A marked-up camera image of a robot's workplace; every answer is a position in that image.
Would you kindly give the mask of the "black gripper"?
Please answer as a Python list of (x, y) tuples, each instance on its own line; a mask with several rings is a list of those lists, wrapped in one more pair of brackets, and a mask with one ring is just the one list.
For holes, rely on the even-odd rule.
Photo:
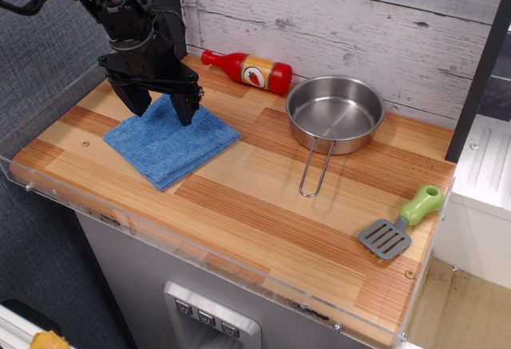
[(141, 117), (152, 103), (151, 91), (171, 96), (180, 123), (192, 123), (203, 96), (198, 74), (178, 60), (174, 44), (151, 34), (144, 41), (112, 42), (113, 52), (99, 57), (115, 94)]

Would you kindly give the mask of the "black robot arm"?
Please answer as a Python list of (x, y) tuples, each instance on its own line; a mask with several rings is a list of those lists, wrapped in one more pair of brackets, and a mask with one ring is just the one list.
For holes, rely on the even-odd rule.
[[(2, 1), (5, 10), (24, 16), (37, 14), (48, 0), (29, 0), (23, 6)], [(142, 116), (150, 92), (169, 95), (178, 120), (190, 125), (204, 91), (198, 74), (182, 63), (176, 50), (184, 44), (185, 24), (179, 13), (155, 0), (74, 0), (103, 26), (112, 53), (98, 63), (105, 69), (116, 95)]]

